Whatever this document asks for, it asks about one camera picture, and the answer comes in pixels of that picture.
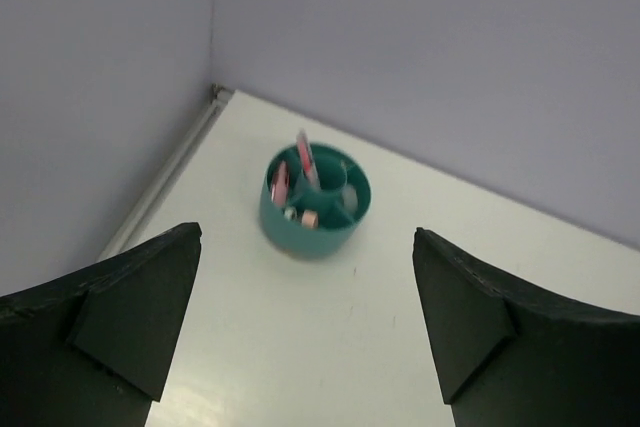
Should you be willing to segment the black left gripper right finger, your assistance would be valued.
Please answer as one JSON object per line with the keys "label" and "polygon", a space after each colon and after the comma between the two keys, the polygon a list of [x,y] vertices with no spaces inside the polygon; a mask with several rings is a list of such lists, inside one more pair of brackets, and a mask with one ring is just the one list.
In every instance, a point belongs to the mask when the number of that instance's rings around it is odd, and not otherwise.
{"label": "black left gripper right finger", "polygon": [[414,274],[458,426],[635,426],[639,319],[573,300],[418,229]]}

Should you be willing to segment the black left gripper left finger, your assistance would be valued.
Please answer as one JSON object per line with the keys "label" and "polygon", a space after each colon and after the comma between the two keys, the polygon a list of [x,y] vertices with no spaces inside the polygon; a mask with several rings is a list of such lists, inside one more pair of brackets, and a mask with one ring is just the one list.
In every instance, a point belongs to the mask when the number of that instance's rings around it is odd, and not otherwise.
{"label": "black left gripper left finger", "polygon": [[160,401],[202,231],[179,224],[1,299],[4,426],[142,426]]}

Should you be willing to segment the pink capped highlighter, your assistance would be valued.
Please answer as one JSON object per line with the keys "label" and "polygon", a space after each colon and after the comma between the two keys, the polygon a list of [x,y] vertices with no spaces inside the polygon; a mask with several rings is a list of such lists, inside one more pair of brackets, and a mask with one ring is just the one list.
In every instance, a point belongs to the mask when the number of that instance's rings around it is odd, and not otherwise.
{"label": "pink capped highlighter", "polygon": [[274,205],[283,208],[286,205],[290,187],[289,167],[285,160],[277,165],[271,178],[271,200]]}

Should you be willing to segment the red pink pen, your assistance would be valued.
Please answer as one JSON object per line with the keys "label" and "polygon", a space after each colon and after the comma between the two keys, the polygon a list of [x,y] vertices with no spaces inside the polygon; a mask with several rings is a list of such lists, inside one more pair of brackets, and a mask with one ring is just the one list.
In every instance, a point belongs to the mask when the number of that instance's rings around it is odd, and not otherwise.
{"label": "red pink pen", "polygon": [[302,171],[310,186],[316,190],[321,190],[320,179],[313,156],[313,151],[304,129],[300,129],[296,136],[296,148],[301,162]]}

